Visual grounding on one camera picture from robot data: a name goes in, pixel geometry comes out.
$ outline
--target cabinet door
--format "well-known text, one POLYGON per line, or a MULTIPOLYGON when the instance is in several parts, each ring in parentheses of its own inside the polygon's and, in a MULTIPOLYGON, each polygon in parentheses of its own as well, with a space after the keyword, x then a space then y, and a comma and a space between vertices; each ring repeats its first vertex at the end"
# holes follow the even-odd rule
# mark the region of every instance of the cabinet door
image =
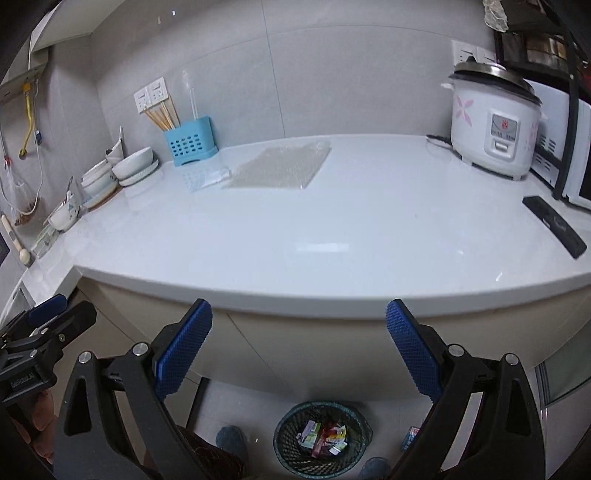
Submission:
MULTIPOLYGON (((85 291, 94 292, 93 301, 100 297, 101 302, 118 312, 113 313, 113 319, 116 315, 122 316, 122 324, 133 325, 148 341, 152 341, 165 325, 178 322, 190 307, 105 284, 96 283, 94 287, 89 287, 89 281, 85 282, 85 291)), ((201 375, 240 387, 292 395, 252 349, 228 314, 221 310, 213 311, 212 331, 187 376, 193 379, 201 375)))
POLYGON ((591 316, 590 292, 591 288, 584 288, 516 307, 419 322, 434 327, 446 343, 459 343, 474 356, 500 359, 505 353, 515 353, 528 371, 586 323, 591 316))
POLYGON ((230 316, 299 400, 419 395, 385 321, 230 316))

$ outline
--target rice cooker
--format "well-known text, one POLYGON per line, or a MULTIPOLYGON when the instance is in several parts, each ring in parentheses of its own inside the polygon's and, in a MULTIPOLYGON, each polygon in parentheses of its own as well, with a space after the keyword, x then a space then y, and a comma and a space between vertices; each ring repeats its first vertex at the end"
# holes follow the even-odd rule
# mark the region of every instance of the rice cooker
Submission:
POLYGON ((462 160, 520 180, 531 167, 542 102, 523 77, 497 64, 459 63, 452 145, 462 160))

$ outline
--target white bowl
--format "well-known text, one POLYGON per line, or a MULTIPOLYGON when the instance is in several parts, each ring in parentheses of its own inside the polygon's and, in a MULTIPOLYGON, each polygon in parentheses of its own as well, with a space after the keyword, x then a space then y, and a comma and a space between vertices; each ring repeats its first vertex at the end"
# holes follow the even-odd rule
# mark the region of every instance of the white bowl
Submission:
POLYGON ((83 186, 84 193, 86 196, 93 198, 96 197, 100 192, 105 190, 111 183, 117 182, 117 178, 113 174, 110 166, 107 166, 105 172, 97 178, 94 182, 83 186))
POLYGON ((86 187, 94 182, 99 177, 102 177, 111 166, 107 163, 107 159, 101 160, 84 175, 82 175, 82 187, 86 187))
POLYGON ((76 223, 79 211, 80 205, 76 203, 73 196, 70 196, 53 210, 47 220, 53 228, 60 232, 65 232, 76 223))
POLYGON ((113 173, 118 179, 125 180, 149 167, 153 160, 154 153, 152 152, 152 147, 146 147, 121 160, 113 167, 113 173))

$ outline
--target metal bolt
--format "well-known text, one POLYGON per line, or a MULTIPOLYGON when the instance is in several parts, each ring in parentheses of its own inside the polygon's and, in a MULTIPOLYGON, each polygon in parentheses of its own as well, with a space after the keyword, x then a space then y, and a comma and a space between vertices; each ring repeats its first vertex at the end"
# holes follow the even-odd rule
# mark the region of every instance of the metal bolt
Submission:
POLYGON ((132 352, 135 356, 142 356, 148 351, 148 344, 147 343, 136 343, 132 352))
POLYGON ((451 356, 462 356, 466 351, 460 345, 450 345, 447 351, 451 356))
POLYGON ((509 365, 518 365, 519 364, 519 357, 517 357, 514 353, 508 353, 505 355, 505 360, 509 365))
POLYGON ((90 352, 82 352, 79 356, 78 356, 78 361, 81 364, 85 364, 88 363, 88 361, 92 358, 92 353, 90 352))

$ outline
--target person's foot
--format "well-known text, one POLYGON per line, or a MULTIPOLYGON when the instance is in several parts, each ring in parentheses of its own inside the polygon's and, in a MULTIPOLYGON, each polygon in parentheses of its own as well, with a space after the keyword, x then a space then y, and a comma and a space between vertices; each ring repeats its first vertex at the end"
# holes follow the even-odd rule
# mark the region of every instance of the person's foot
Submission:
POLYGON ((359 480, 381 480, 386 478, 392 467, 385 458, 370 458, 359 472, 359 480))
POLYGON ((237 456, 248 470, 246 435, 240 428, 235 426, 222 428, 216 435, 216 445, 224 452, 237 456))

